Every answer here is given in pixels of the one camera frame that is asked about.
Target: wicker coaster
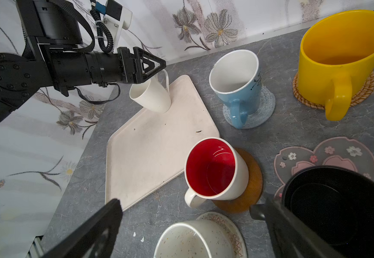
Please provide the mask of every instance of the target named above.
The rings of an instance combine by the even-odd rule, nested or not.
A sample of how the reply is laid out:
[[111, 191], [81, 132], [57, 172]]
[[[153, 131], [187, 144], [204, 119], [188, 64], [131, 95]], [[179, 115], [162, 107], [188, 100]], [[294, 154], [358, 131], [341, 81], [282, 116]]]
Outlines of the wicker coaster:
[[250, 205], [257, 203], [263, 190], [262, 171], [256, 160], [245, 150], [235, 148], [247, 164], [249, 169], [249, 183], [247, 188], [238, 198], [230, 201], [217, 201], [213, 203], [220, 209], [228, 213], [241, 213], [248, 211]]
[[[296, 73], [296, 75], [293, 78], [293, 95], [297, 98], [297, 100], [302, 102], [306, 106], [309, 106], [314, 109], [325, 109], [325, 106], [310, 102], [304, 97], [302, 97], [302, 95], [300, 95], [299, 90], [297, 89], [297, 75], [298, 74]], [[356, 106], [357, 104], [366, 100], [369, 97], [369, 95], [373, 92], [373, 89], [374, 89], [374, 72], [372, 71], [370, 75], [368, 76], [368, 78], [366, 79], [361, 90], [359, 90], [352, 97], [351, 106]]]

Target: coaster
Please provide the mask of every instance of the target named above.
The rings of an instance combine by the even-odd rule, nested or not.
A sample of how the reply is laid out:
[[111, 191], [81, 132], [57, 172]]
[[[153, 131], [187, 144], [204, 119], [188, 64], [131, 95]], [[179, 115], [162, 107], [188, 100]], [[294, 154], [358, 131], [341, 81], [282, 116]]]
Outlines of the coaster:
[[220, 209], [228, 213], [241, 213], [248, 211], [249, 207], [256, 204], [260, 199], [263, 190], [262, 171], [256, 160], [245, 150], [235, 148], [246, 162], [249, 169], [249, 183], [246, 190], [238, 198], [229, 201], [212, 200]]
[[282, 197], [284, 185], [294, 174], [316, 165], [347, 168], [374, 182], [372, 152], [357, 140], [334, 137], [319, 143], [313, 151], [303, 147], [287, 147], [276, 155], [275, 172], [283, 185], [277, 189], [275, 198]]
[[221, 226], [230, 238], [235, 251], [235, 258], [247, 258], [246, 245], [244, 244], [243, 237], [236, 225], [226, 216], [217, 212], [206, 212], [201, 214], [198, 220], [211, 220]]
[[[302, 97], [302, 95], [300, 95], [299, 90], [297, 88], [297, 76], [298, 76], [298, 73], [296, 73], [296, 75], [293, 78], [293, 95], [297, 98], [297, 100], [300, 101], [302, 104], [305, 104], [306, 106], [309, 106], [314, 109], [325, 109], [325, 106], [310, 102], [304, 97]], [[374, 71], [370, 73], [364, 85], [362, 86], [361, 90], [359, 90], [352, 97], [351, 106], [356, 106], [357, 104], [366, 100], [369, 97], [369, 95], [373, 92], [373, 89], [374, 89]]]
[[[262, 85], [262, 89], [260, 90], [259, 108], [255, 113], [247, 116], [247, 121], [243, 129], [254, 128], [264, 123], [266, 120], [269, 119], [269, 117], [272, 116], [273, 111], [275, 110], [275, 106], [275, 96], [272, 92], [270, 92], [270, 90], [266, 88], [266, 86]], [[232, 120], [230, 118], [230, 108], [228, 108], [226, 105], [223, 105], [223, 115], [227, 123], [233, 126]]]

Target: gray marble countertop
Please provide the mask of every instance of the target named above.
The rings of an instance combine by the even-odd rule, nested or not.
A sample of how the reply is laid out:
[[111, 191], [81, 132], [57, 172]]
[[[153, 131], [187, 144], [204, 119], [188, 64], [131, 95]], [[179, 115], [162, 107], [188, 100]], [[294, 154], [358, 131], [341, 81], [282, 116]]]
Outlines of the gray marble countertop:
[[[210, 112], [220, 135], [232, 146], [245, 149], [262, 168], [264, 203], [266, 193], [273, 194], [281, 185], [273, 168], [275, 155], [284, 147], [314, 147], [325, 139], [346, 136], [364, 143], [374, 154], [374, 92], [363, 103], [351, 107], [337, 122], [328, 121], [323, 110], [311, 109], [296, 100], [292, 80], [297, 72], [299, 46], [305, 30], [261, 40], [235, 49], [249, 49], [261, 63], [262, 83], [275, 95], [276, 108], [264, 124], [247, 130], [231, 127], [224, 119], [222, 103], [209, 86], [209, 73], [222, 52], [183, 61], [167, 67], [170, 82], [178, 76], [191, 77]], [[105, 106], [81, 160], [56, 209], [42, 240], [45, 251], [79, 227], [104, 205], [105, 160], [107, 141], [140, 109], [128, 97], [130, 87], [121, 87], [121, 96]], [[191, 209], [184, 202], [187, 190], [184, 174], [150, 194], [124, 212], [120, 231], [111, 257], [152, 257], [162, 232], [171, 224], [194, 220], [207, 211], [229, 217], [241, 231], [250, 258], [274, 257], [266, 224], [250, 218], [248, 212], [226, 214], [211, 201], [199, 209]]]

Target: yellow mug handle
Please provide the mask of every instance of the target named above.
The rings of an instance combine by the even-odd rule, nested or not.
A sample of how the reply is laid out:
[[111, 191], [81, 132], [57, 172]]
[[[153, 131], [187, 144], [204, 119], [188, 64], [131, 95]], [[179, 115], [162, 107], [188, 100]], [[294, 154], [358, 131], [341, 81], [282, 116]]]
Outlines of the yellow mug handle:
[[326, 119], [341, 120], [348, 112], [352, 101], [352, 82], [349, 75], [333, 79], [333, 92], [325, 103]]

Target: gray and pink silicone mat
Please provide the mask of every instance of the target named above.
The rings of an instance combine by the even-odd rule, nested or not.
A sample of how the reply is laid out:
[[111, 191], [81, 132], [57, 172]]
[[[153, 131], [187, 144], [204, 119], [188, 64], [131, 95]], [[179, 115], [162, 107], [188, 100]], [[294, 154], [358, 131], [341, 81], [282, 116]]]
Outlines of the gray and pink silicone mat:
[[287, 147], [276, 155], [275, 172], [283, 185], [276, 191], [275, 198], [282, 197], [284, 186], [294, 174], [317, 165], [347, 168], [374, 182], [372, 152], [357, 140], [335, 137], [319, 143], [313, 151], [303, 147]]

